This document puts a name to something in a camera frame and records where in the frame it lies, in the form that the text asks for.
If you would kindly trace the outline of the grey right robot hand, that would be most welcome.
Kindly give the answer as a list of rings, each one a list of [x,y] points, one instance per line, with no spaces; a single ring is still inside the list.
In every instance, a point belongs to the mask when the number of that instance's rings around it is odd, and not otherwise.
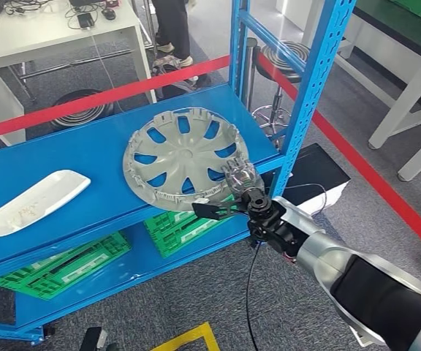
[[[249,159],[230,158],[226,161],[221,170],[235,200],[241,198],[243,193],[249,189],[259,189],[264,192],[263,179]]]

